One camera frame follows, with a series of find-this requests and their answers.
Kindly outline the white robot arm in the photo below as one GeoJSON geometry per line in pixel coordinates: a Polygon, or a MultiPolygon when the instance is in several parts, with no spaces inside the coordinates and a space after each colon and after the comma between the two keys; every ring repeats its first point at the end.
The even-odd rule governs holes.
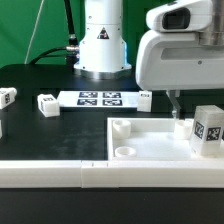
{"type": "MultiPolygon", "coordinates": [[[[122,39],[122,0],[85,0],[85,36],[74,70],[112,79],[131,69],[122,39]]],[[[181,90],[224,88],[224,0],[174,0],[146,14],[137,52],[143,90],[165,90],[178,115],[181,90]]]]}

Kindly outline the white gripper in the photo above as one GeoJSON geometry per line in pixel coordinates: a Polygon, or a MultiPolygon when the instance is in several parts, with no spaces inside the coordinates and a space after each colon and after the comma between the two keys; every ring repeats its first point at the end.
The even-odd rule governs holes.
{"type": "Polygon", "coordinates": [[[174,0],[146,14],[136,82],[143,90],[167,90],[174,119],[179,90],[224,88],[224,0],[174,0]]]}

